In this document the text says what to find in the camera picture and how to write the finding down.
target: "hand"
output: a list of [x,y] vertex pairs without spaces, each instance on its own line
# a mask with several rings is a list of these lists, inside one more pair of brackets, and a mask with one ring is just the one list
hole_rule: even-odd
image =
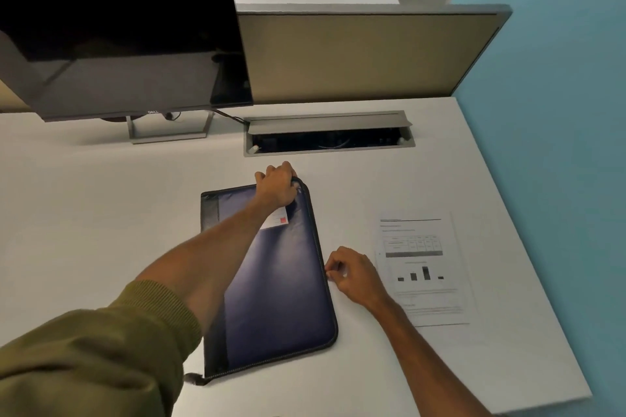
[[[366,255],[341,246],[331,253],[324,269],[326,276],[337,284],[340,291],[372,314],[393,303],[374,264]],[[338,269],[345,269],[348,275],[344,277],[342,270]]]
[[289,162],[283,162],[278,168],[270,165],[265,174],[254,174],[257,180],[255,200],[269,209],[268,214],[281,206],[287,206],[295,199],[297,189],[291,183],[291,177],[294,176],[295,170]]

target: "black monitor screen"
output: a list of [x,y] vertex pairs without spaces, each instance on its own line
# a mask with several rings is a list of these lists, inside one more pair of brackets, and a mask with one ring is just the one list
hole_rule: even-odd
[[0,80],[46,121],[252,103],[234,0],[0,0]]

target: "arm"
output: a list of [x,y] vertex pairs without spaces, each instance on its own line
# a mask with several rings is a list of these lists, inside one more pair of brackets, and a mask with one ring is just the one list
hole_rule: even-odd
[[269,166],[265,175],[257,172],[257,193],[244,210],[162,255],[137,280],[172,290],[206,333],[259,228],[274,210],[295,199],[292,176],[289,162]]
[[[348,275],[338,271],[345,267]],[[363,305],[389,338],[422,417],[487,417],[491,413],[446,366],[385,291],[370,260],[347,247],[334,251],[326,274],[350,300]]]
[[295,198],[292,175],[288,162],[257,172],[243,211],[157,259],[108,307],[68,312],[0,348],[3,417],[170,415],[183,362],[250,243]]

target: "green jacket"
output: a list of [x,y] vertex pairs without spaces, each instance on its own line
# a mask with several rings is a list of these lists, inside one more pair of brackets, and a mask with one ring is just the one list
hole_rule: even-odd
[[0,416],[165,416],[200,325],[168,288],[131,282],[106,308],[75,310],[0,348]]

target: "sleeve cuff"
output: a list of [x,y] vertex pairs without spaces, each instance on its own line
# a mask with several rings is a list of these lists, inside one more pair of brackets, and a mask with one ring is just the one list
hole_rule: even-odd
[[176,340],[183,361],[202,339],[200,323],[191,310],[174,292],[153,280],[130,282],[110,306],[138,308],[162,320]]

